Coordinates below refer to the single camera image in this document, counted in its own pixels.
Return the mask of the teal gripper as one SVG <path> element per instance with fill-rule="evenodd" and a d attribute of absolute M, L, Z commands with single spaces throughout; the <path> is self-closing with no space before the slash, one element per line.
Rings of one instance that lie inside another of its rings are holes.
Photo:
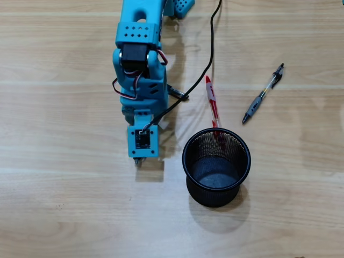
<path fill-rule="evenodd" d="M 135 100 L 120 98 L 122 114 L 129 124 L 134 124 L 135 110 L 150 110 L 155 117 L 168 106 L 168 92 L 166 78 L 151 80 L 139 78 L 137 84 L 137 98 Z"/>

